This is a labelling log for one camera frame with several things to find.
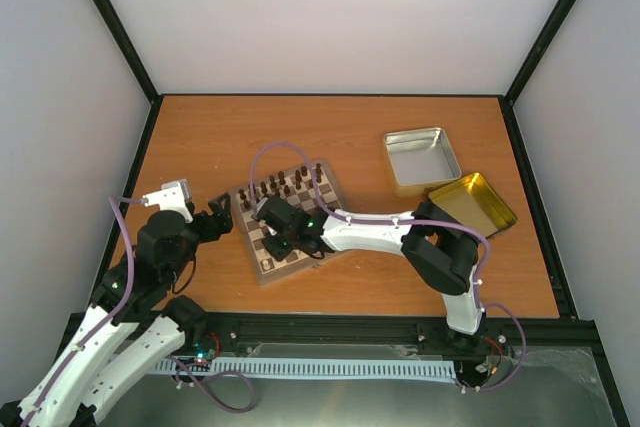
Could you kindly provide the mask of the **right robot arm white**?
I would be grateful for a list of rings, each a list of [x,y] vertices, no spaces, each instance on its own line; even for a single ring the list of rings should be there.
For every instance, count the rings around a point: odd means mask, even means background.
[[[322,204],[310,211],[271,196],[256,206],[256,219],[269,234],[264,245],[284,259],[298,250],[312,258],[344,251],[401,256],[431,289],[442,295],[449,329],[474,335],[483,308],[477,279],[489,256],[486,237],[457,222],[431,201],[396,214],[356,214]]]

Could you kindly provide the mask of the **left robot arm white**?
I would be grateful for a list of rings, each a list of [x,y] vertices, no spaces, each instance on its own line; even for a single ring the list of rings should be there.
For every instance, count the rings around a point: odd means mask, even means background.
[[[141,199],[157,207],[135,240],[122,235],[125,255],[93,293],[77,331],[46,376],[19,401],[1,408],[4,426],[97,426],[156,363],[208,337],[204,310],[176,295],[132,340],[153,308],[175,290],[200,244],[233,228],[230,196],[197,212],[189,189],[170,182]]]

